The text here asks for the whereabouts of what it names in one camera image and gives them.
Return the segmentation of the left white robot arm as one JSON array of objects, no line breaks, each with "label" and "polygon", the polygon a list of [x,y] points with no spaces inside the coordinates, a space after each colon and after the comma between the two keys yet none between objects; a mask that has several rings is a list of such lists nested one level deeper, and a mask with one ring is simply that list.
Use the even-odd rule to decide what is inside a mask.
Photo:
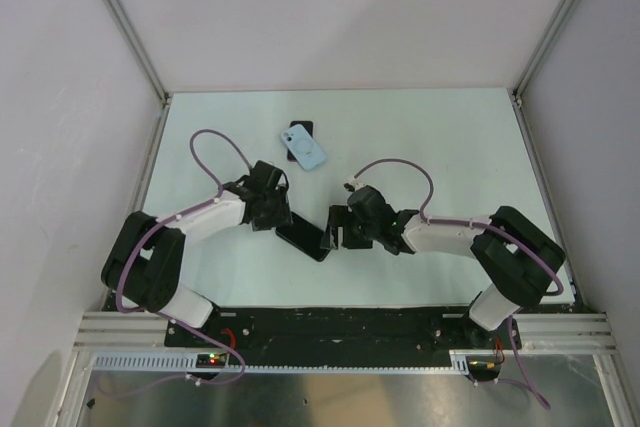
[{"label": "left white robot arm", "polygon": [[255,231],[291,223],[289,183],[230,182],[218,196],[167,218],[136,211],[121,228],[101,272],[121,313],[146,311],[187,325],[201,346],[214,344],[222,323],[214,303],[181,281],[184,254],[214,235],[248,224]]}]

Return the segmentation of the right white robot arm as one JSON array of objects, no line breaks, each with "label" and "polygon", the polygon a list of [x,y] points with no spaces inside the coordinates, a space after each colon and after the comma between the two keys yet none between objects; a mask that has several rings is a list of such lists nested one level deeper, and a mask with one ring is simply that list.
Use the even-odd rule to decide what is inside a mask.
[{"label": "right white robot arm", "polygon": [[478,261],[491,285],[470,304],[464,340],[486,347],[498,327],[521,308],[564,292],[561,247],[520,211],[501,206],[487,217],[447,218],[419,210],[396,211],[374,187],[351,190],[345,205],[329,208],[320,246],[364,250],[379,243],[392,255],[446,253]]}]

